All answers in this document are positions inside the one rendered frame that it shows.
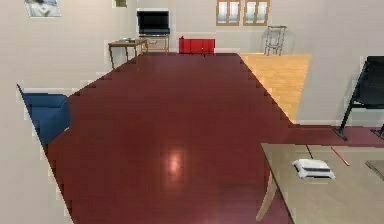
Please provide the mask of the wooden television stand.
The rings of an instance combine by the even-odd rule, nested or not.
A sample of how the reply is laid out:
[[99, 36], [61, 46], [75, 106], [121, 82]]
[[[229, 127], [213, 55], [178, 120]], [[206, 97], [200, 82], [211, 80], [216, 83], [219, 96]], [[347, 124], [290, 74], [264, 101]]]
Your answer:
[[149, 51], [169, 51], [169, 35], [140, 35], [141, 40], [145, 40]]

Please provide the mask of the white box device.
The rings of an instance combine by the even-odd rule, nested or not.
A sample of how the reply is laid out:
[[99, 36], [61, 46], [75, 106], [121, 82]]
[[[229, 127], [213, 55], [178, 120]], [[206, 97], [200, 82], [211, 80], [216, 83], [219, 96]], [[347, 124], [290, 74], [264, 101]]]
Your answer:
[[336, 178], [331, 168], [322, 160], [298, 159], [292, 162], [292, 166], [296, 169], [297, 175], [301, 179], [309, 177]]

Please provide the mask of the beige table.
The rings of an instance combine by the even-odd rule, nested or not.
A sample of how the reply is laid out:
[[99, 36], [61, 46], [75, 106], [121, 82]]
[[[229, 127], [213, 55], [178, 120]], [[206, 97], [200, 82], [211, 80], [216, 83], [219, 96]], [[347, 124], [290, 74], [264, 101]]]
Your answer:
[[309, 145], [314, 159], [325, 161], [336, 178], [301, 179], [292, 162], [310, 159], [305, 145], [263, 143], [261, 147], [270, 175], [258, 221], [280, 192], [291, 224], [384, 224], [384, 181], [366, 165], [368, 160], [384, 160], [384, 148]]

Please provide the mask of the framed wall picture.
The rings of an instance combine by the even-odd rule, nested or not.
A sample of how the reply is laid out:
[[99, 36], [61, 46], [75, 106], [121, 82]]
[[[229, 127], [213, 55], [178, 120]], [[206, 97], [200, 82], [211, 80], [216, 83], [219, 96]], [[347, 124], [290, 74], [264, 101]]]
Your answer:
[[57, 0], [24, 0], [30, 18], [55, 18], [61, 12]]

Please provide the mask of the blue sofa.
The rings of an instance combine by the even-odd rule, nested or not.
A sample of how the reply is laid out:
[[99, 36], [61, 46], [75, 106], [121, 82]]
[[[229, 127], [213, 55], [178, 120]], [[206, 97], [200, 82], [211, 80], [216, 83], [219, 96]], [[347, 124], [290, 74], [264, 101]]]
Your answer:
[[17, 88], [42, 146], [48, 145], [71, 125], [68, 97], [54, 93], [26, 93]]

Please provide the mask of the grey metal stool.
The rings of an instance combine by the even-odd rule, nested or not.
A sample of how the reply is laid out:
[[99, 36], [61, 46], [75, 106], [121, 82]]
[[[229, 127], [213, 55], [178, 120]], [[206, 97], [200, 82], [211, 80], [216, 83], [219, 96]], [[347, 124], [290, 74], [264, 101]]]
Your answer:
[[283, 25], [273, 25], [267, 27], [267, 36], [264, 54], [269, 56], [271, 51], [277, 55], [282, 54], [285, 32], [287, 27]]

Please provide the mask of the brown wooden side table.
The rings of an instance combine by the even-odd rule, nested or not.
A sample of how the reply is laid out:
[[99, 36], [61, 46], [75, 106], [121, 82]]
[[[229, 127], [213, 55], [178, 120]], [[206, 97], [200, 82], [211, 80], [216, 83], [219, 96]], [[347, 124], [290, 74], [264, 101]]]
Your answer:
[[145, 39], [138, 39], [134, 41], [128, 41], [128, 40], [118, 40], [114, 41], [108, 44], [108, 51], [111, 61], [112, 68], [115, 68], [114, 58], [113, 58], [113, 48], [119, 48], [122, 47], [125, 49], [125, 52], [128, 52], [129, 48], [134, 49], [134, 55], [138, 56], [137, 48], [140, 48], [141, 52], [147, 52], [148, 51], [148, 43]]

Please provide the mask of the black television set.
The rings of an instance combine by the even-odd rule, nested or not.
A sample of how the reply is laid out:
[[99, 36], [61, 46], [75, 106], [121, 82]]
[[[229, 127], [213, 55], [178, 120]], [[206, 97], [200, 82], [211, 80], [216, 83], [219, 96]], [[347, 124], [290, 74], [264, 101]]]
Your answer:
[[170, 33], [168, 11], [138, 11], [139, 33], [144, 35], [166, 35]]

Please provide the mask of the wooden framed window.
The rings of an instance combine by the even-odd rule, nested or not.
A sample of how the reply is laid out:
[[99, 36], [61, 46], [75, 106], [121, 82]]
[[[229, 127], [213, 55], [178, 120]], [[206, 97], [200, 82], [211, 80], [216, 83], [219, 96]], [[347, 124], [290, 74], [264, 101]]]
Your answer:
[[241, 0], [217, 0], [216, 25], [238, 26], [240, 23]]
[[266, 26], [270, 0], [245, 0], [244, 26]]

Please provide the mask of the red pencil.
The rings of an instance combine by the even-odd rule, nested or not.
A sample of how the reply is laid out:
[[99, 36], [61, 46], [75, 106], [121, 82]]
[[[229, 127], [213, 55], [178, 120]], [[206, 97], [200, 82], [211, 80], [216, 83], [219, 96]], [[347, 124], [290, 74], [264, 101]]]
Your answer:
[[350, 166], [349, 162], [336, 150], [334, 149], [333, 147], [331, 147], [331, 150], [343, 161], [343, 163], [346, 165], [346, 166]]

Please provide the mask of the black chair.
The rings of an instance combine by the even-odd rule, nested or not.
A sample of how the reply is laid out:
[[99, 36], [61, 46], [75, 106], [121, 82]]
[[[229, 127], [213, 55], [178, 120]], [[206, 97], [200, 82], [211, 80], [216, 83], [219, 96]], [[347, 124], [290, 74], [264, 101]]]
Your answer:
[[384, 56], [368, 56], [349, 101], [343, 120], [333, 131], [344, 141], [344, 128], [353, 108], [384, 110]]

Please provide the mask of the red sofa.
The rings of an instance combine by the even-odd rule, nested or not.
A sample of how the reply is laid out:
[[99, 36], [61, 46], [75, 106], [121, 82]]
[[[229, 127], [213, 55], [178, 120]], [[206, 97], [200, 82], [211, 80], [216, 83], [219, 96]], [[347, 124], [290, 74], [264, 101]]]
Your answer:
[[212, 38], [188, 39], [179, 38], [180, 54], [213, 54], [215, 49], [215, 40]]

